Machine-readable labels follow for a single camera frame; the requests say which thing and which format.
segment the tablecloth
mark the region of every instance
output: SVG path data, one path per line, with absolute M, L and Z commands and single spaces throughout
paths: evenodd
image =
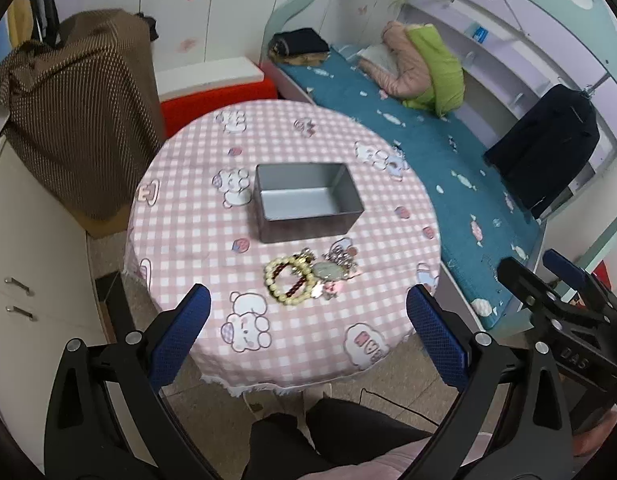
M 255 169 L 276 162 L 346 163 L 364 213 L 342 236 L 261 243 Z M 336 298 L 285 306 L 269 294 L 267 263 L 337 243 L 355 247 L 362 272 Z M 412 333 L 406 293 L 416 283 L 434 291 L 440 262 L 434 209 L 398 148 L 332 110 L 263 100 L 207 114 L 165 143 L 138 187 L 125 270 L 160 311 L 194 283 L 208 287 L 211 313 L 191 356 L 205 380 L 237 395 L 377 363 Z

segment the black pants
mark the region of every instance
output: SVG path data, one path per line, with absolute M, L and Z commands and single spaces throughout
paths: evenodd
M 292 415 L 274 413 L 251 428 L 242 480 L 297 480 L 340 465 L 368 462 L 431 433 L 354 402 L 322 399 L 306 413 L 313 448 Z

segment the black coat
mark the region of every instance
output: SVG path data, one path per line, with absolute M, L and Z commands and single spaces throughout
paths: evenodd
M 584 168 L 597 142 L 591 101 L 581 92 L 557 85 L 484 158 L 538 218 Z

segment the cabinet door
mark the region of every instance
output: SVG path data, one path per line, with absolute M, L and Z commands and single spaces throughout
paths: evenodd
M 28 296 L 14 278 L 29 287 Z M 0 156 L 0 290 L 40 312 L 100 329 L 86 232 L 6 144 Z
M 8 312 L 16 306 L 36 317 Z M 44 462 L 44 427 L 50 391 L 66 343 L 79 337 L 105 344 L 102 330 L 89 330 L 46 316 L 31 304 L 0 292 L 0 415 L 35 464 Z

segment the gray metal box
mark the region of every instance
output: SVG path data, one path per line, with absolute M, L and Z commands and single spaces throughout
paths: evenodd
M 270 244 L 346 234 L 364 204 L 346 164 L 298 162 L 257 166 L 255 209 Z

